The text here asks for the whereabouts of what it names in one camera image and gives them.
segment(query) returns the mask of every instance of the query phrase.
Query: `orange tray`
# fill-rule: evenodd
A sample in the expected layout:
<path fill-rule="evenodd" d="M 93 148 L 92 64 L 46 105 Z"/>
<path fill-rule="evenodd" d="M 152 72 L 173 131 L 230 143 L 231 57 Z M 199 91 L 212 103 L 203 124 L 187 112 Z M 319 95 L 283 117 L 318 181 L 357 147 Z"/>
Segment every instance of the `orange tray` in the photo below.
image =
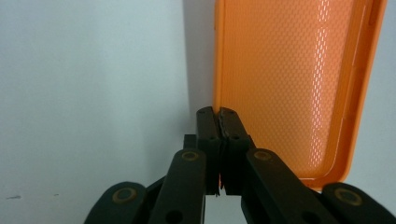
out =
<path fill-rule="evenodd" d="M 214 108 L 310 188 L 350 167 L 383 0 L 218 0 Z"/>

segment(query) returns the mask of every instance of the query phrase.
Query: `textured plastic surface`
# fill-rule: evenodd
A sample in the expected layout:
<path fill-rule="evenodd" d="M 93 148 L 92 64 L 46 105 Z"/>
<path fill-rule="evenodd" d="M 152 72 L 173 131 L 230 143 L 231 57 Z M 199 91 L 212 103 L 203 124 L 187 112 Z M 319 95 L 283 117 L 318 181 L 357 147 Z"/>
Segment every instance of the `textured plastic surface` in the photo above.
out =
<path fill-rule="evenodd" d="M 214 108 L 311 188 L 347 175 L 386 1 L 218 0 Z"/>

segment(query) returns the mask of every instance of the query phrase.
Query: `orange plastic container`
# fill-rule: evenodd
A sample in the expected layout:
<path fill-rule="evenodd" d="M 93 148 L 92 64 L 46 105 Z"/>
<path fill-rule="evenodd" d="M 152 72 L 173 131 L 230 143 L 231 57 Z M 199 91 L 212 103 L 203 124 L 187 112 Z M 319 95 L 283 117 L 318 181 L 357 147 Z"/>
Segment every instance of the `orange plastic container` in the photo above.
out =
<path fill-rule="evenodd" d="M 384 0 L 218 0 L 214 108 L 310 188 L 349 170 Z"/>

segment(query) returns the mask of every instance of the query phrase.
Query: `white wall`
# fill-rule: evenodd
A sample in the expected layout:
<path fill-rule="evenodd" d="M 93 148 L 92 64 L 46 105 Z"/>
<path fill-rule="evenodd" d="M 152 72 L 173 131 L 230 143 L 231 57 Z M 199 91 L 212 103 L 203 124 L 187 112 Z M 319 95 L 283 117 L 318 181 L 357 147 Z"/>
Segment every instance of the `white wall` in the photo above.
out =
<path fill-rule="evenodd" d="M 110 186 L 163 176 L 211 105 L 213 0 L 0 0 L 0 223 L 81 223 Z M 396 214 L 396 2 L 347 183 Z M 243 223 L 209 197 L 206 223 Z"/>

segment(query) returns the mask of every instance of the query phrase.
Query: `screw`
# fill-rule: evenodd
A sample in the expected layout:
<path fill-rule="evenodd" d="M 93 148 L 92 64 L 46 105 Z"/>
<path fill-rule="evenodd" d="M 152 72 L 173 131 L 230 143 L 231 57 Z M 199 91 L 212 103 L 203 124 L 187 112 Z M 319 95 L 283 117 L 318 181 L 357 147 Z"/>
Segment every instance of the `screw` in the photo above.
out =
<path fill-rule="evenodd" d="M 118 204 L 128 203 L 130 201 L 133 201 L 136 198 L 136 196 L 137 196 L 136 189 L 133 188 L 119 189 L 113 194 L 113 202 Z"/>
<path fill-rule="evenodd" d="M 196 161 L 196 160 L 198 160 L 199 155 L 196 152 L 188 151 L 188 152 L 183 153 L 181 155 L 181 158 L 183 158 L 183 160 L 185 160 L 185 161 Z"/>
<path fill-rule="evenodd" d="M 254 153 L 254 157 L 261 161 L 269 161 L 272 159 L 271 154 L 265 151 L 257 151 Z"/>
<path fill-rule="evenodd" d="M 343 203 L 360 206 L 363 203 L 361 196 L 350 189 L 338 188 L 334 191 L 335 197 Z"/>

